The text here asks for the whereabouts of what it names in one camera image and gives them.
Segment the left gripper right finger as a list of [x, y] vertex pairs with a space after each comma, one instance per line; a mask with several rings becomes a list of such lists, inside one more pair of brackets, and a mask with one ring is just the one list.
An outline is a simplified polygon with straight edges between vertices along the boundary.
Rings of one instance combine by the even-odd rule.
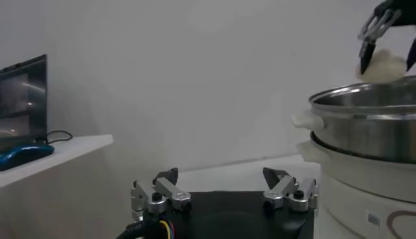
[[269, 211], [288, 206], [294, 212], [318, 209], [319, 185], [313, 178], [298, 181], [284, 170], [263, 168], [263, 176], [269, 187], [263, 192], [264, 207]]

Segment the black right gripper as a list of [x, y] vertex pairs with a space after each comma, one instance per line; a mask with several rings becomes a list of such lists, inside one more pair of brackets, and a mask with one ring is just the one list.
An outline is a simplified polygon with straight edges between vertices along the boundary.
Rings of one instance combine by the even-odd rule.
[[[391, 26], [415, 25], [415, 0], [386, 0], [380, 3], [362, 26], [358, 39], [363, 43], [359, 52], [360, 74], [364, 74], [371, 62], [376, 42]], [[408, 52], [406, 71], [416, 63], [416, 39]]]

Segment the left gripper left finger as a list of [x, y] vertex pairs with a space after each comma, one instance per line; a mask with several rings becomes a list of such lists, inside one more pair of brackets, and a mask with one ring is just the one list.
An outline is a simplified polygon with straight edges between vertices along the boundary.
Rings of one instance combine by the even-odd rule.
[[159, 216], [172, 209], [189, 212], [192, 208], [191, 194], [177, 186], [179, 170], [162, 171], [152, 181], [134, 181], [131, 187], [131, 213], [135, 221], [144, 220], [145, 214]]

